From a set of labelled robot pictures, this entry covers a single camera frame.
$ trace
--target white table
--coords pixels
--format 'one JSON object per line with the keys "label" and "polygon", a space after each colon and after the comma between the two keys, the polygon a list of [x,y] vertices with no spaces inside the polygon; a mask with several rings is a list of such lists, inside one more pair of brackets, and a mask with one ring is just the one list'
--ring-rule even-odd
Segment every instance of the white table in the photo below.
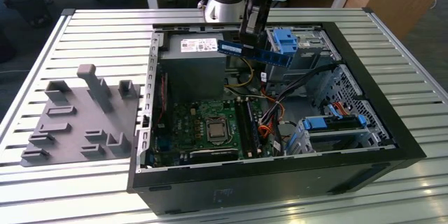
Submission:
{"label": "white table", "polygon": [[109,85],[145,83],[152,25],[202,23],[196,9],[77,10],[61,16],[0,124],[0,222],[434,223],[448,216],[448,96],[374,14],[360,9],[276,9],[269,22],[336,22],[428,158],[360,191],[157,217],[125,192],[129,159],[24,168],[20,154],[52,79],[70,87],[80,63]]}

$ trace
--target cpu socket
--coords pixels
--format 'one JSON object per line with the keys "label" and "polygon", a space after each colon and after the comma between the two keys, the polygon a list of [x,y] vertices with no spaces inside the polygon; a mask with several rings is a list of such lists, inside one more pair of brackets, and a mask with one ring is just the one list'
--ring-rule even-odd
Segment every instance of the cpu socket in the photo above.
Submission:
{"label": "cpu socket", "polygon": [[224,116],[206,118],[205,126],[206,141],[214,145],[221,145],[229,139],[226,118]]}

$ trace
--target blue ram stick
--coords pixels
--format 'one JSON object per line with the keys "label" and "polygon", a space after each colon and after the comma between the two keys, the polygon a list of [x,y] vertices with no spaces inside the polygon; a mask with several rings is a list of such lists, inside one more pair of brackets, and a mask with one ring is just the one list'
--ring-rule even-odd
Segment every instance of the blue ram stick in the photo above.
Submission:
{"label": "blue ram stick", "polygon": [[[249,54],[242,56],[242,50],[249,50]],[[221,54],[233,55],[248,60],[256,60],[265,64],[276,65],[280,67],[289,67],[293,56],[281,55],[276,52],[266,51],[258,48],[244,48],[238,43],[217,40],[217,51]]]}

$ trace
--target white tag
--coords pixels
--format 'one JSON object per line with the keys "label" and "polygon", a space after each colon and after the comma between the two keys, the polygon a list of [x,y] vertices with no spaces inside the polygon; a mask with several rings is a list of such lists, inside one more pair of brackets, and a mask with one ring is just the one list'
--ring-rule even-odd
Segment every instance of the white tag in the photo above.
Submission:
{"label": "white tag", "polygon": [[266,82],[266,81],[268,81],[266,78],[268,78],[266,73],[265,73],[265,72],[261,72],[261,81],[262,81],[262,82]]}
{"label": "white tag", "polygon": [[241,53],[241,49],[237,47],[230,47],[228,45],[222,45],[222,49],[229,50],[232,52],[237,52],[238,54]]}
{"label": "white tag", "polygon": [[280,143],[277,141],[273,141],[273,148],[276,148],[277,151],[280,151],[281,146],[280,146]]}
{"label": "white tag", "polygon": [[210,52],[217,51],[216,39],[182,39],[180,52]]}

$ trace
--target power supply label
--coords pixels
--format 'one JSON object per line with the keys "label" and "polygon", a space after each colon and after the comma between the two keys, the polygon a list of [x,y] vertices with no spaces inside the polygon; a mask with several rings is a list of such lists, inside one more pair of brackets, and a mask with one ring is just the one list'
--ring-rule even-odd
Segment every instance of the power supply label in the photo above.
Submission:
{"label": "power supply label", "polygon": [[217,51],[217,40],[210,39],[182,39],[180,41],[180,52],[210,52]]}

